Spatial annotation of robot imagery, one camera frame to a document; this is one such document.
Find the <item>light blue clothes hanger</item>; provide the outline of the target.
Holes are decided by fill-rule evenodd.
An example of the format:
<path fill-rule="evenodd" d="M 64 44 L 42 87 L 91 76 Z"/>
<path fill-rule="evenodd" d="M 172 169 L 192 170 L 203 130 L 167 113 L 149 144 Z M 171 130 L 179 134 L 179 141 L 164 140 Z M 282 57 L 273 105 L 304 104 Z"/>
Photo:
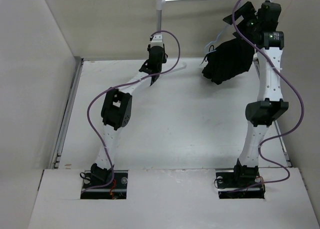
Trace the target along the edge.
<path fill-rule="evenodd" d="M 225 31 L 230 27 L 229 24 L 227 24 L 216 36 L 216 38 L 212 41 L 210 41 L 203 49 L 204 53 L 207 54 L 211 52 L 211 47 L 214 46 L 215 43 L 217 43 L 220 39 L 220 37 L 225 33 Z"/>

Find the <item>black trousers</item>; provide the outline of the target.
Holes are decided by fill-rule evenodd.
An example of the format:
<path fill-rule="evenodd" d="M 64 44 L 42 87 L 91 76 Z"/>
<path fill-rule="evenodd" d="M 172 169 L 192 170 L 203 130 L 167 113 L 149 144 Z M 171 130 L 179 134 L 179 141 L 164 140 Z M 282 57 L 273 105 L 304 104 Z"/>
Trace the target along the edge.
<path fill-rule="evenodd" d="M 216 85 L 248 72 L 253 62 L 255 50 L 246 41 L 235 38 L 220 44 L 208 53 L 202 75 Z"/>

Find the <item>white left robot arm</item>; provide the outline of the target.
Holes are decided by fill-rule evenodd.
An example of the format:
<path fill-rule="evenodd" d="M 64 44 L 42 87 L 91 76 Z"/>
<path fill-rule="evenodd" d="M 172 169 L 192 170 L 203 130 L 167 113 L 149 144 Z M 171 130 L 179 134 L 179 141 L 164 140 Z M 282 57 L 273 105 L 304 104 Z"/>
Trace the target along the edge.
<path fill-rule="evenodd" d="M 148 45 L 148 59 L 142 64 L 138 73 L 128 82 L 108 88 L 96 96 L 87 108 L 87 119 L 93 131 L 101 141 L 101 148 L 90 172 L 84 176 L 89 181 L 84 191 L 108 188 L 115 181 L 114 158 L 120 133 L 131 118 L 133 95 L 152 86 L 162 73 L 162 65 L 167 62 L 165 44 Z M 90 110 L 93 103 L 104 97 L 100 116 L 103 124 L 103 135 L 93 125 Z"/>

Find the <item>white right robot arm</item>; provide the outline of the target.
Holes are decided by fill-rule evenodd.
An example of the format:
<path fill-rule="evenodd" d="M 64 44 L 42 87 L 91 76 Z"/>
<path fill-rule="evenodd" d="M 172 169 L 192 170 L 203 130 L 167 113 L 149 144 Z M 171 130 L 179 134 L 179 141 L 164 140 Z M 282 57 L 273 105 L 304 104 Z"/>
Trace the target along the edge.
<path fill-rule="evenodd" d="M 277 30 L 281 10 L 280 4 L 269 0 L 263 2 L 256 10 L 248 1 L 237 7 L 234 14 L 223 19 L 231 24 L 239 17 L 243 18 L 237 25 L 234 36 L 243 42 L 250 41 L 257 47 L 259 65 L 257 100 L 249 103 L 245 109 L 248 128 L 244 147 L 234 166 L 233 174 L 224 180 L 231 188 L 257 185 L 261 142 L 273 122 L 289 108 L 281 91 L 280 65 L 285 45 L 284 33 Z"/>

